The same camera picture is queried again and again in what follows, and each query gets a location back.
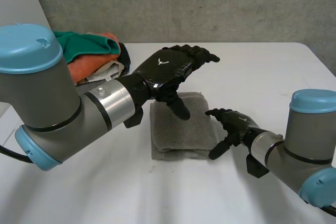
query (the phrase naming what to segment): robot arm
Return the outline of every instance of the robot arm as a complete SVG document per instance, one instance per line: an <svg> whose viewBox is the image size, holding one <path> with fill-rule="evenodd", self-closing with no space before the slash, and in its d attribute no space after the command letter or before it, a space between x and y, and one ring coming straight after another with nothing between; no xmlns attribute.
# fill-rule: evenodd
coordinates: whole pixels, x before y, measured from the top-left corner
<svg viewBox="0 0 336 224"><path fill-rule="evenodd" d="M230 146L244 144L247 171L260 178L269 171L305 202L322 208L336 201L336 168L331 163L336 146L336 92L299 90L292 96L286 140L265 131L237 111L214 109L228 136L209 154L220 157Z"/></svg>
<svg viewBox="0 0 336 224"><path fill-rule="evenodd" d="M189 119L176 91L192 71L210 61L219 58L204 48L163 48L133 74L79 96L49 29L0 28L0 101L10 103L24 122L15 138L27 157L19 159L50 170L122 122L138 125L148 99L166 102L180 119Z"/></svg>

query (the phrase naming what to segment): white table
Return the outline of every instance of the white table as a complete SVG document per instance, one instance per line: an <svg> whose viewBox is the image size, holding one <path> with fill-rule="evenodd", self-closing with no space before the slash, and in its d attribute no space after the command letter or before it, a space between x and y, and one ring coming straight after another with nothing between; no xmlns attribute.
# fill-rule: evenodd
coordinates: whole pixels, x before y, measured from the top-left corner
<svg viewBox="0 0 336 224"><path fill-rule="evenodd" d="M127 44L131 70L169 45ZM197 45L221 61L201 67L179 91L202 92L210 108L238 110L280 134L285 134L294 91L336 90L336 78L302 44ZM256 179L247 174L243 146L216 161L152 161L149 102L143 108L140 126L118 126L49 172L0 155L0 223L336 222L305 204L274 175ZM0 119L1 144L20 124L10 108ZM20 150L13 135L5 146Z"/></svg>

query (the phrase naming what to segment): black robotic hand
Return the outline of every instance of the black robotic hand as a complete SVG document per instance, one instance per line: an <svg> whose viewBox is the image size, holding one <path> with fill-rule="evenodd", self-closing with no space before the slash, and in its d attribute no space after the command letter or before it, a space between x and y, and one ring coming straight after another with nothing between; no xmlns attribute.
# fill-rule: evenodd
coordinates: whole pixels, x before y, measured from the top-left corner
<svg viewBox="0 0 336 224"><path fill-rule="evenodd" d="M233 110L213 109L205 112L206 115L213 115L221 122L223 128L227 131L227 137L219 142L209 153L209 158L214 160L222 156L230 149L230 146L238 146L240 143L246 143L246 136L258 131L259 126L247 115Z"/></svg>
<svg viewBox="0 0 336 224"><path fill-rule="evenodd" d="M178 118L188 120L189 110L178 97L177 89L193 71L210 61L219 62L219 58L202 47L165 47L149 57L133 74L144 79L152 99L166 102Z"/></svg>

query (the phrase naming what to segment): blue end cap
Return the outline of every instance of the blue end cap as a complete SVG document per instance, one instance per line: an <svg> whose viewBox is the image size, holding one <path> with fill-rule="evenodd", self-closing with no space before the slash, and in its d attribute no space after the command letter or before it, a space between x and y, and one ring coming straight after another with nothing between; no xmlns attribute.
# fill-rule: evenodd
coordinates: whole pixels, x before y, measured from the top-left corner
<svg viewBox="0 0 336 224"><path fill-rule="evenodd" d="M291 110L306 114L336 111L336 92L321 89L303 89L294 92L289 105Z"/></svg>
<svg viewBox="0 0 336 224"><path fill-rule="evenodd" d="M54 33L40 25L0 27L0 73L36 73L51 68L63 56Z"/></svg>
<svg viewBox="0 0 336 224"><path fill-rule="evenodd" d="M301 186L299 196L315 207L336 201L336 168L329 167L311 175Z"/></svg>
<svg viewBox="0 0 336 224"><path fill-rule="evenodd" d="M62 164L45 153L25 132L22 126L15 132L15 139L31 161L42 170L50 170Z"/></svg>

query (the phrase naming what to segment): folded gray towel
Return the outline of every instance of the folded gray towel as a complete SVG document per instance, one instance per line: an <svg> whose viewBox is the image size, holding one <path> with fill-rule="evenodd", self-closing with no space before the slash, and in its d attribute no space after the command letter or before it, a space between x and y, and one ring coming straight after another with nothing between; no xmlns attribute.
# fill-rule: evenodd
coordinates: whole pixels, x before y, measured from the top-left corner
<svg viewBox="0 0 336 224"><path fill-rule="evenodd" d="M150 106L152 159L207 159L218 143L212 120L205 112L208 103L200 93L179 93L190 111L190 119L176 117L165 103Z"/></svg>

